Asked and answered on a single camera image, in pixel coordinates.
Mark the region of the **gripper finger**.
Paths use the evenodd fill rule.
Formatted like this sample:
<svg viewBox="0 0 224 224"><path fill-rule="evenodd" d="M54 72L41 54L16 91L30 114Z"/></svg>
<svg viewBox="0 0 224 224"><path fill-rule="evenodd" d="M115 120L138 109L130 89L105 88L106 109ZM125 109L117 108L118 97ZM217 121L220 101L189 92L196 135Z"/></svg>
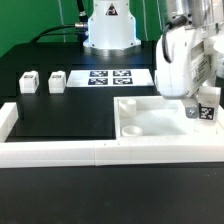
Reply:
<svg viewBox="0 0 224 224"><path fill-rule="evenodd" d="M198 104L194 99L184 99L182 101L185 108L185 115L189 119L196 119L198 117Z"/></svg>

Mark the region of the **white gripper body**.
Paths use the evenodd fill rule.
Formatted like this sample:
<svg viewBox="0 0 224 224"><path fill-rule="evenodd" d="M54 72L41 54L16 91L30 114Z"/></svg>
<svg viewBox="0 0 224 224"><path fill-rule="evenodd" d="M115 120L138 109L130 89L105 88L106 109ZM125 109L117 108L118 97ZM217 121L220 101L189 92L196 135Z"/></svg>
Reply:
<svg viewBox="0 0 224 224"><path fill-rule="evenodd" d="M213 25L188 28L185 21L171 20L156 46L155 84L164 98L184 99L215 75Z"/></svg>

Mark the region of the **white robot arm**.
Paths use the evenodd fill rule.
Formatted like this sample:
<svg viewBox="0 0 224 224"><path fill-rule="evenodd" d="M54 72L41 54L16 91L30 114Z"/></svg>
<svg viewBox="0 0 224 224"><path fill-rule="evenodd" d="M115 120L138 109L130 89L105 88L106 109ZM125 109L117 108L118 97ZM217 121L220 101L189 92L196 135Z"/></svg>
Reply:
<svg viewBox="0 0 224 224"><path fill-rule="evenodd" d="M220 90L205 83L216 75L214 39L224 25L224 0L157 0L162 35L156 45L155 85L180 99L189 118L214 121ZM140 47L129 0L93 0L84 49L102 56Z"/></svg>

